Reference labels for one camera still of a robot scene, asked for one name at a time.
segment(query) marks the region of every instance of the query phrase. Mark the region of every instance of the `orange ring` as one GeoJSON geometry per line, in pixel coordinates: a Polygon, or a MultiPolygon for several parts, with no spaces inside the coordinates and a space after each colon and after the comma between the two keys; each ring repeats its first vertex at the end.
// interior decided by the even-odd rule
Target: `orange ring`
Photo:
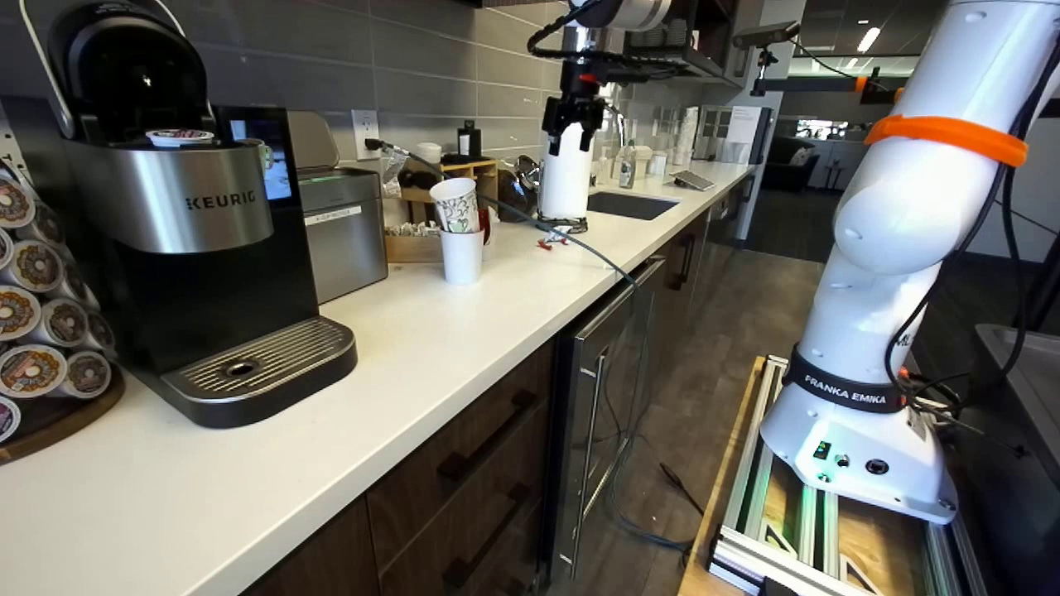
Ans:
{"type": "Polygon", "coordinates": [[[982,154],[995,164],[1019,170],[1026,164],[1026,143],[969,121],[944,121],[944,117],[888,117],[870,125],[869,147],[888,135],[907,141],[935,141],[948,147],[960,147],[969,154],[982,154]]]}

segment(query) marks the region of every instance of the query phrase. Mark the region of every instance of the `ceiling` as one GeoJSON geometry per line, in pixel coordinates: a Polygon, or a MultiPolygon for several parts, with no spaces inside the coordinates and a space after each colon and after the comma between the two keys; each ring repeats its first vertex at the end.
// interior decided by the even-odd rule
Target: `ceiling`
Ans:
{"type": "MultiPolygon", "coordinates": [[[[827,68],[847,72],[882,68],[888,78],[907,78],[944,7],[948,0],[810,0],[800,40],[827,68]],[[869,28],[882,28],[882,37],[869,53],[858,53],[869,28]]],[[[827,69],[794,58],[791,78],[827,78],[827,69]]]]}

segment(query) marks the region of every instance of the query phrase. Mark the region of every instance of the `soap dispenser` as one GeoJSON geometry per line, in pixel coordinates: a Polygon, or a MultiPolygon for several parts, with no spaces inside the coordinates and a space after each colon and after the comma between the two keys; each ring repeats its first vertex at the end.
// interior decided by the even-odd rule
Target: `soap dispenser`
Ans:
{"type": "Polygon", "coordinates": [[[464,125],[458,130],[458,157],[479,159],[479,130],[474,125],[474,121],[464,121],[464,125]]]}

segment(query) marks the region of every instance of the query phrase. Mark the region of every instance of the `ceiling light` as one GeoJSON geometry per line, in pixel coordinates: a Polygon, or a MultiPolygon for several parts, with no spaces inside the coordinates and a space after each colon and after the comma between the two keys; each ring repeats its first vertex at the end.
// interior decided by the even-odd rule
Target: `ceiling light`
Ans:
{"type": "Polygon", "coordinates": [[[858,53],[869,53],[869,46],[882,37],[882,28],[869,28],[863,43],[858,43],[858,53]]]}

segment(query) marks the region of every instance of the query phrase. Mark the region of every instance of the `sink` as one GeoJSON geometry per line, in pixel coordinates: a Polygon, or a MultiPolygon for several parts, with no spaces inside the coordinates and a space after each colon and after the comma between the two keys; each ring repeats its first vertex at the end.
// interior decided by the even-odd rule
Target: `sink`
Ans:
{"type": "Polygon", "coordinates": [[[671,205],[676,201],[666,201],[666,199],[621,196],[621,192],[589,196],[589,213],[611,213],[611,214],[645,219],[645,223],[659,219],[671,205]]]}

